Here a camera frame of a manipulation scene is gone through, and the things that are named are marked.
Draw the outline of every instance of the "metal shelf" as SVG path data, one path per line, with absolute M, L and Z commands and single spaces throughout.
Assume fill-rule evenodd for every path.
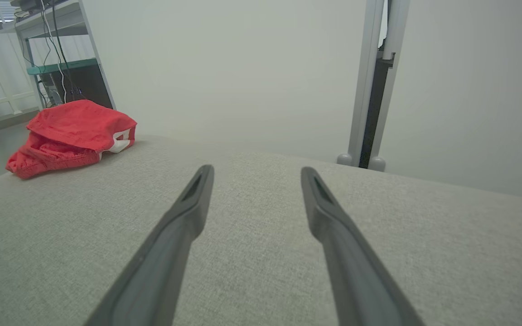
M 44 12 L 52 30 L 54 30 L 52 8 L 47 8 Z M 56 5 L 56 23 L 58 25 L 58 35 L 86 35 L 87 28 L 82 15 L 82 10 L 78 0 L 67 0 Z M 10 21 L 3 25 L 0 33 L 21 33 L 23 38 L 47 37 L 49 33 L 44 33 L 44 20 L 40 13 L 33 14 L 21 21 Z

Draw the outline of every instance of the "black cable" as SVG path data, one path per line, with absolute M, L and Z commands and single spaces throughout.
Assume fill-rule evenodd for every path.
M 62 58 L 60 58 L 60 52 L 58 52 L 58 48 L 56 46 L 56 43 L 53 42 L 52 40 L 52 31 L 50 31 L 50 29 L 47 29 L 48 30 L 48 34 L 49 36 L 45 36 L 45 31 L 46 31 L 46 23 L 45 23 L 45 17 L 44 17 L 44 13 L 45 13 L 45 10 L 46 8 L 42 8 L 42 12 L 41 12 L 41 15 L 42 15 L 42 20 L 43 20 L 43 32 L 44 32 L 44 38 L 45 38 L 45 42 L 46 44 L 48 44 L 48 38 L 50 41 L 52 41 L 52 45 L 53 45 L 53 48 L 54 50 L 56 50 L 56 55 L 58 56 L 58 70 L 63 74 L 63 71 L 64 69 L 62 69 Z M 70 84 L 73 86 L 74 84 L 72 83 L 72 81 L 70 80 L 70 78 L 68 78 L 68 80 L 70 81 Z M 66 84 L 62 81 L 62 89 L 66 89 Z M 70 93 L 72 95 L 72 100 L 74 100 L 74 92 L 73 92 L 73 87 L 71 87 L 70 89 Z
M 13 28 L 15 29 L 17 27 L 17 23 L 19 22 L 19 18 L 23 18 L 23 17 L 19 17 L 17 16 L 17 13 L 13 13 L 13 16 L 15 16 L 15 23 L 13 23 Z M 24 46 L 23 46 L 23 40 L 20 40 L 19 42 L 19 45 L 21 46 L 21 56 L 23 56 L 23 58 L 31 63 L 34 67 L 36 67 L 38 70 L 39 70 L 39 74 L 41 75 L 43 72 L 42 72 L 42 68 L 40 66 L 38 66 L 37 64 L 35 64 L 33 61 L 29 60 L 28 58 L 25 57 L 25 54 L 24 54 Z M 46 54 L 44 60 L 43 60 L 43 65 L 42 66 L 45 66 L 45 62 L 46 60 L 48 59 L 48 56 L 49 54 L 51 53 L 52 49 L 49 47 L 48 45 L 48 54 Z M 39 95 L 42 97 L 42 99 L 44 100 L 44 102 L 46 103 L 46 107 L 47 107 L 47 103 L 48 101 L 46 100 L 46 97 L 43 95 L 41 89 L 39 88 L 39 83 L 42 82 L 42 81 L 38 81 L 37 82 L 37 89 L 38 89 L 38 93 Z
M 78 87 L 72 81 L 72 76 L 70 74 L 70 68 L 68 66 L 68 60 L 66 60 L 66 55 L 64 54 L 64 49 L 62 48 L 62 42 L 60 41 L 60 35 L 58 33 L 58 23 L 56 21 L 56 1 L 52 0 L 52 18 L 53 18 L 53 27 L 56 29 L 56 39 L 58 39 L 58 46 L 60 46 L 60 52 L 62 52 L 62 58 L 64 58 L 64 62 L 66 63 L 66 72 L 68 72 L 68 80 L 70 81 L 71 93 L 72 93 L 72 101 L 74 100 L 74 88 L 78 89 Z

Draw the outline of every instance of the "gray couch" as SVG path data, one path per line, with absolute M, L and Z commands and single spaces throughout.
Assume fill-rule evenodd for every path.
M 522 325 L 522 198 L 145 136 L 96 165 L 0 176 L 0 325 L 81 325 L 205 163 L 176 325 L 336 325 L 300 169 L 317 169 L 427 325 Z

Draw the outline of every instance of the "white wall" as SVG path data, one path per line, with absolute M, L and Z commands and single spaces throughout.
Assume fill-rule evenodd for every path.
M 89 36 L 77 35 L 70 37 L 61 37 L 62 48 L 68 61 L 83 60 L 86 58 L 93 58 L 94 51 Z M 48 53 L 48 47 L 45 43 L 45 39 L 31 39 L 29 40 L 31 49 L 34 56 L 34 62 L 38 66 L 43 65 L 44 58 Z M 52 52 L 46 60 L 46 64 L 57 64 L 58 56 L 51 45 Z M 27 80 L 27 76 L 24 73 L 25 64 L 23 57 L 21 56 L 21 49 L 17 37 L 14 34 L 1 34 L 0 33 L 0 65 L 3 67 L 3 71 L 6 74 L 7 82 L 11 88 L 13 95 L 26 93 L 32 91 L 31 84 Z M 0 98 L 5 97 L 3 89 L 0 86 Z M 36 96 L 25 97 L 16 101 L 16 105 L 19 110 L 31 109 L 37 107 L 38 98 Z M 11 114 L 9 103 L 0 103 L 0 116 Z
M 83 0 L 116 109 L 138 132 L 335 161 L 365 0 Z
M 522 196 L 522 1 L 411 0 L 379 156 Z

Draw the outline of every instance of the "metal pole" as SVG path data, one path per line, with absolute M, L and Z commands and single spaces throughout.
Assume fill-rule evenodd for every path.
M 392 10 L 388 11 L 388 33 L 386 34 L 386 44 L 384 45 L 384 54 L 382 56 L 384 60 L 392 60 L 394 58 L 394 53 L 397 52 L 396 33 L 398 32 L 397 27 L 398 18 L 400 17 L 400 6 L 402 6 L 403 3 L 403 1 L 400 0 L 388 0 L 388 8 L 390 8 L 390 1 L 392 4 Z
M 364 34 L 360 54 L 360 70 L 354 101 L 354 116 L 347 154 L 338 156 L 338 163 L 357 167 L 360 162 L 368 106 L 372 92 L 373 73 L 376 66 L 377 43 L 380 38 L 384 0 L 368 0 L 364 20 Z
M 106 87 L 106 91 L 108 92 L 108 98 L 110 99 L 110 104 L 112 104 L 112 109 L 118 110 L 116 107 L 116 103 L 114 102 L 114 97 L 112 97 L 112 92 L 110 91 L 110 85 L 108 84 L 108 79 L 106 79 L 106 74 L 104 74 L 104 68 L 102 68 L 102 60 L 100 55 L 98 54 L 98 49 L 96 48 L 96 43 L 94 42 L 94 37 L 92 35 L 92 30 L 90 29 L 90 23 L 87 20 L 85 5 L 84 2 L 79 2 L 80 9 L 82 10 L 83 21 L 86 24 L 87 34 L 90 37 L 90 41 L 92 42 L 92 49 L 94 50 L 94 55 L 96 60 L 98 61 L 98 67 L 100 68 L 100 74 L 102 75 L 102 80 L 104 81 L 104 86 Z
M 31 46 L 29 45 L 29 40 L 23 39 L 23 37 L 21 36 L 21 31 L 18 31 L 16 29 L 15 33 L 17 35 L 17 40 L 19 42 L 23 42 L 22 55 L 25 60 L 25 65 L 27 66 L 29 64 L 29 66 L 31 67 L 31 62 L 35 62 L 35 61 L 34 61 L 34 56 L 31 53 Z M 39 111 L 43 111 L 46 108 L 46 103 L 45 103 L 44 99 L 42 99 L 42 97 L 39 95 L 38 76 L 37 75 L 32 76 L 32 78 L 29 79 L 29 83 L 31 83 L 31 88 L 34 91 L 34 95 L 37 96 L 37 98 L 39 99 Z
M 382 135 L 384 133 L 384 127 L 386 126 L 388 110 L 390 109 L 390 99 L 392 97 L 394 81 L 396 80 L 396 72 L 398 70 L 398 67 L 400 66 L 400 50 L 402 49 L 402 42 L 404 41 L 404 31 L 406 29 L 406 20 L 408 19 L 409 7 L 410 0 L 394 0 L 392 2 L 392 10 L 390 12 L 390 15 L 396 15 L 396 18 L 392 19 L 392 29 L 388 27 L 386 45 L 388 44 L 388 38 L 391 37 L 392 42 L 391 48 L 389 49 L 389 53 L 392 55 L 393 64 L 392 68 L 388 70 L 388 76 L 386 78 L 384 96 L 380 105 L 380 114 L 377 119 L 376 133 L 373 137 L 372 151 L 370 154 L 370 161 L 368 165 L 368 169 L 375 171 L 384 171 L 386 166 L 386 161 L 378 155 L 380 153 Z

